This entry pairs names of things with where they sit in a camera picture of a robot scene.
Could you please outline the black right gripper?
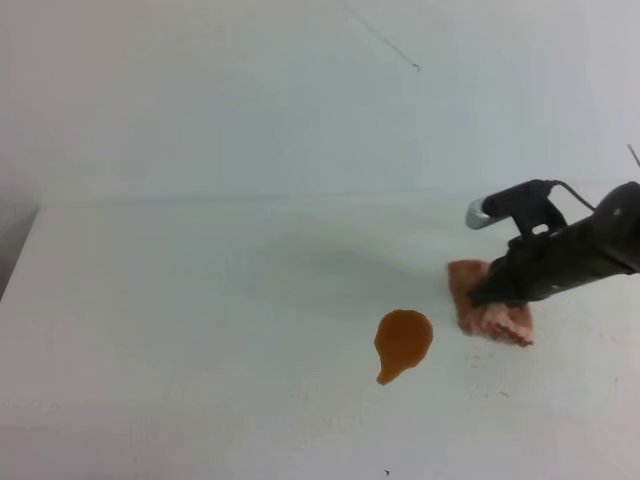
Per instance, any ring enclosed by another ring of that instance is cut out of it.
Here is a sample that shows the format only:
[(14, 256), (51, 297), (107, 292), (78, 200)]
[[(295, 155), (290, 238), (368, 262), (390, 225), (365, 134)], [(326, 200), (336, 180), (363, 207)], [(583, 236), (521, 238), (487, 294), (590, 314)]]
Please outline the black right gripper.
[(591, 214), (557, 232), (520, 233), (470, 293), (475, 307), (519, 307), (615, 275), (639, 272), (639, 184), (613, 189)]

